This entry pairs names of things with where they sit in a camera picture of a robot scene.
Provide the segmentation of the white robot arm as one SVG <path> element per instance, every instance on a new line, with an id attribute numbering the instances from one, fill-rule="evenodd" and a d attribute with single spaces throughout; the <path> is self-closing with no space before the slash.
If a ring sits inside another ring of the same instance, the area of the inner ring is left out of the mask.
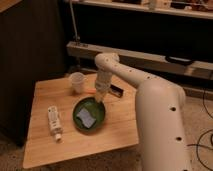
<path id="1" fill-rule="evenodd" d="M 135 113 L 142 171 L 192 171 L 181 118 L 183 88 L 162 77 L 121 64 L 116 53 L 95 57 L 95 99 L 108 93 L 112 75 L 136 89 Z"/>

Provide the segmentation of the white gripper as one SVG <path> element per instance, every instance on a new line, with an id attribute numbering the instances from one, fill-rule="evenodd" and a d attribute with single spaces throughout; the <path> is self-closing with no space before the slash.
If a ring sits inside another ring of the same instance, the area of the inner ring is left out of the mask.
<path id="1" fill-rule="evenodd" d="M 98 71 L 97 72 L 97 77 L 95 81 L 95 88 L 97 97 L 96 101 L 101 102 L 102 101 L 102 95 L 106 94 L 111 86 L 111 78 L 112 74 L 110 72 L 105 72 L 105 71 Z"/>

